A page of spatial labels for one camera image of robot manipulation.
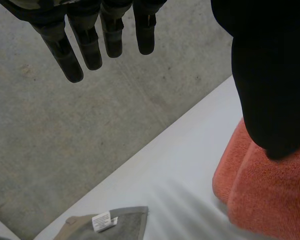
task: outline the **gray fabric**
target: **gray fabric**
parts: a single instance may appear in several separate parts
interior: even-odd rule
[[[117,225],[102,232],[94,232],[92,221],[80,226],[64,240],[142,240],[148,207],[127,207],[110,211],[111,218],[118,217]]]

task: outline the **concrete floor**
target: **concrete floor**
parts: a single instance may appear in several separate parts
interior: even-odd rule
[[[0,220],[23,240],[99,184],[231,75],[231,37],[209,0],[170,0],[156,48],[139,54],[133,12],[124,50],[66,80],[41,37],[0,5]],[[100,20],[97,31],[102,35]]]

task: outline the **clothing tag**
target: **clothing tag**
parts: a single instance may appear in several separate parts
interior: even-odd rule
[[[101,232],[109,229],[118,223],[118,217],[111,219],[110,212],[106,211],[92,218],[93,230],[95,232]]]

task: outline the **towel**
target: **towel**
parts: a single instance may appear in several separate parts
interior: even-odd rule
[[[246,131],[241,121],[214,174],[213,191],[238,227],[300,240],[300,149],[273,161]]]

